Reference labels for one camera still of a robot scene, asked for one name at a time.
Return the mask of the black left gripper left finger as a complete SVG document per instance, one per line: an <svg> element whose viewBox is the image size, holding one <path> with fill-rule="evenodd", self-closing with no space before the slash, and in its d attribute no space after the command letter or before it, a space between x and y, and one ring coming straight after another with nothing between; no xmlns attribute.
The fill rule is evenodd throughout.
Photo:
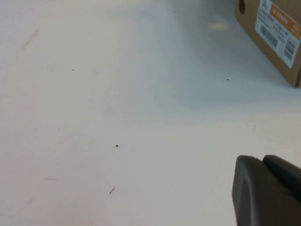
<svg viewBox="0 0 301 226"><path fill-rule="evenodd" d="M301 197L294 197L257 158L236 159L232 200L239 226L299 226Z"/></svg>

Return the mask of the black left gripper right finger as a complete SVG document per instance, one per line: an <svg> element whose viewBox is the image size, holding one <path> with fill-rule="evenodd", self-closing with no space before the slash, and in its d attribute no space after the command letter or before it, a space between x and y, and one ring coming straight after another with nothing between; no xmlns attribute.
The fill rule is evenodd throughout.
<svg viewBox="0 0 301 226"><path fill-rule="evenodd" d="M300 168L275 155L264 156L262 162L294 197L301 196Z"/></svg>

